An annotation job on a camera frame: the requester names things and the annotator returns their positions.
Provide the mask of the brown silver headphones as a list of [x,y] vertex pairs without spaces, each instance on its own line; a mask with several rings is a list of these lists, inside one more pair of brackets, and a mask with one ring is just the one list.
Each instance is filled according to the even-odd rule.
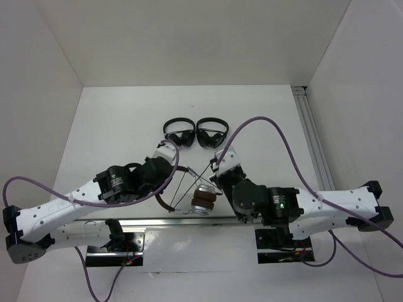
[[178,171],[183,172],[184,174],[190,174],[195,178],[194,184],[190,186],[190,189],[193,186],[196,186],[191,199],[191,209],[185,213],[176,208],[181,199],[178,201],[176,206],[172,206],[171,204],[167,204],[161,198],[160,194],[155,195],[158,204],[170,213],[182,213],[184,215],[192,213],[208,216],[214,208],[217,197],[222,196],[223,191],[220,190],[214,183],[205,179],[203,177],[203,172],[202,174],[198,174],[192,168],[184,166],[179,166]]

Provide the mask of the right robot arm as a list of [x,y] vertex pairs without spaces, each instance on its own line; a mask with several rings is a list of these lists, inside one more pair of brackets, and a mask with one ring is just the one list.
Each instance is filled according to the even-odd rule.
[[237,219],[243,223],[259,219],[263,226],[275,228],[275,240],[282,247],[337,228],[375,232],[394,221],[390,208],[378,203],[382,194],[378,181],[347,191],[312,193],[255,184],[240,165],[228,169],[212,164],[212,171],[211,180],[223,190]]

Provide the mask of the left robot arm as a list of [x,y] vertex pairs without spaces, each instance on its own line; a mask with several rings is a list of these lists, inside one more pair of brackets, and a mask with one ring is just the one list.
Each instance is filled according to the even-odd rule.
[[162,157],[147,158],[143,164],[113,165],[48,203],[28,209],[5,207],[6,250],[12,262],[26,264],[50,250],[80,245],[99,246],[109,252],[119,250],[126,238],[118,220],[78,223],[77,219],[156,195],[169,182],[173,170]]

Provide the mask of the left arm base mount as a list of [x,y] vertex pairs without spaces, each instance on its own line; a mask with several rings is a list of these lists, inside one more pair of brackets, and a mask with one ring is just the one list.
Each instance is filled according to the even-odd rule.
[[102,221],[106,242],[88,245],[86,267],[140,267],[144,263],[145,228],[123,227],[116,219]]

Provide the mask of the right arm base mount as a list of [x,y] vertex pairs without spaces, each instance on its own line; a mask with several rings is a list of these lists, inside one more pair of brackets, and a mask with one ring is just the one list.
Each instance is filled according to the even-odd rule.
[[310,237],[303,240],[286,239],[279,241],[276,229],[255,229],[258,264],[285,264],[304,260],[314,262],[315,256]]

